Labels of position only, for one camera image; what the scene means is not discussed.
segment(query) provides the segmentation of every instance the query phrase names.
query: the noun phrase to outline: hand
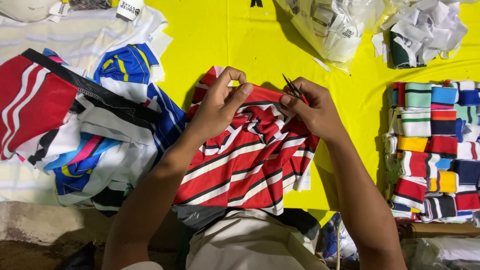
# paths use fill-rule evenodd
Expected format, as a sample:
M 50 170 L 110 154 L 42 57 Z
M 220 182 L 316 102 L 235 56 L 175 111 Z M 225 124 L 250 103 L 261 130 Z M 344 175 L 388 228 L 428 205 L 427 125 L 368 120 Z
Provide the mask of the hand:
M 290 95 L 288 86 L 283 88 L 287 95 L 283 95 L 280 101 L 290 111 L 297 113 L 313 134 L 325 142 L 341 140 L 344 135 L 348 136 L 327 88 L 302 77 L 295 79 L 293 84 L 304 94 L 311 107 Z
M 240 86 L 229 87 L 231 80 L 238 81 Z M 185 133 L 198 139 L 200 144 L 220 135 L 232 122 L 235 112 L 252 90 L 253 85 L 247 83 L 244 72 L 226 67 L 208 89 Z

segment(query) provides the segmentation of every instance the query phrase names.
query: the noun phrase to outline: white cable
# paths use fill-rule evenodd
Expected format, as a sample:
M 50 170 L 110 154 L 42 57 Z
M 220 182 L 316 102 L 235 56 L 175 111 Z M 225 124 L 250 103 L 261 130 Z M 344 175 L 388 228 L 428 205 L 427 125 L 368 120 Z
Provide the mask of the white cable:
M 340 227 L 342 227 L 343 220 L 340 220 L 336 228 L 336 270 L 340 270 Z

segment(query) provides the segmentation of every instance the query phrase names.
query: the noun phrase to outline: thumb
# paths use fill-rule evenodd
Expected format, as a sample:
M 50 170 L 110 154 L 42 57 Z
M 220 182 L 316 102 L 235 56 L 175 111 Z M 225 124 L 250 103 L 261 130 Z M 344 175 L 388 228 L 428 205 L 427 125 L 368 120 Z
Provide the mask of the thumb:
M 310 107 L 307 104 L 303 103 L 300 99 L 292 97 L 290 95 L 283 95 L 280 98 L 280 101 L 285 105 L 289 110 L 296 112 L 302 118 L 308 116 L 310 113 Z
M 223 107 L 229 114 L 235 114 L 237 109 L 245 102 L 250 93 L 253 91 L 253 84 L 244 83 L 234 90 L 230 100 Z

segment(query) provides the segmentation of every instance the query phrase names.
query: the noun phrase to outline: small scissors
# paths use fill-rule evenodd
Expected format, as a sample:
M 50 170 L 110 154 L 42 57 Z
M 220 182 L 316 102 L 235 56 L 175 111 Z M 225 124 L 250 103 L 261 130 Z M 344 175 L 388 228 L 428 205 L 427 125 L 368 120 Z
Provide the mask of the small scissors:
M 285 75 L 283 75 L 283 78 L 285 79 L 285 81 L 287 82 L 287 85 L 288 87 L 290 88 L 290 91 L 292 92 L 293 96 L 302 100 L 303 102 L 305 102 L 305 104 L 307 104 L 307 106 L 310 106 L 310 104 L 308 104 L 308 101 L 307 99 L 305 98 L 305 96 L 300 93 L 300 91 L 297 89 L 297 87 L 293 84 L 293 82 L 290 80 L 290 79 L 287 79 L 287 77 L 285 77 Z

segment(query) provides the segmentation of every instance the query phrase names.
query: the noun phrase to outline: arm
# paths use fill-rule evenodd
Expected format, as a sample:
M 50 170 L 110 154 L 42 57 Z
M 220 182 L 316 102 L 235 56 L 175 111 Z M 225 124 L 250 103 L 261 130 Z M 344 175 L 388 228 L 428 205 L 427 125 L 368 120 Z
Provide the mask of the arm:
M 238 80 L 239 87 L 227 87 Z M 245 73 L 227 67 L 207 91 L 192 121 L 160 162 L 128 196 L 113 222 L 102 269 L 118 270 L 149 261 L 148 242 L 167 214 L 198 148 L 225 131 L 253 90 Z
M 293 83 L 311 107 L 290 95 L 282 103 L 296 112 L 327 145 L 332 160 L 340 212 L 360 256 L 362 269 L 405 270 L 395 220 L 345 130 L 330 92 L 304 78 Z

